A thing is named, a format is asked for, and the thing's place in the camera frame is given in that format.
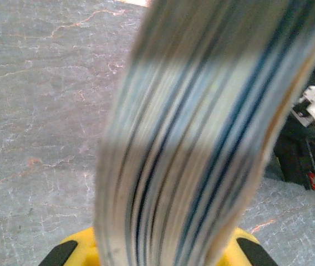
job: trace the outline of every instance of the yellow plastic base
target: yellow plastic base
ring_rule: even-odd
[[[253,235],[240,228],[236,228],[220,261],[217,263],[217,266],[251,266],[249,260],[236,241],[236,239],[240,237],[259,244],[258,240]],[[69,240],[77,241],[78,245],[66,261],[65,266],[100,265],[92,227],[67,237],[61,243],[65,243]]]

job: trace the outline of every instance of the gray marble surface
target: gray marble surface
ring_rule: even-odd
[[[144,9],[0,1],[0,265],[91,226],[96,153]],[[265,179],[243,217],[280,265],[315,265],[315,192]]]

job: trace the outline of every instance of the marble floor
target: marble floor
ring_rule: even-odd
[[[91,226],[102,128],[144,10],[0,0],[0,265],[38,265]],[[279,265],[315,265],[315,192],[265,178],[241,227]]]

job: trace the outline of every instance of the floor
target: floor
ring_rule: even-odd
[[[0,0],[0,265],[38,265],[91,226],[100,136],[144,10]],[[279,265],[315,265],[315,192],[265,178],[240,226]]]

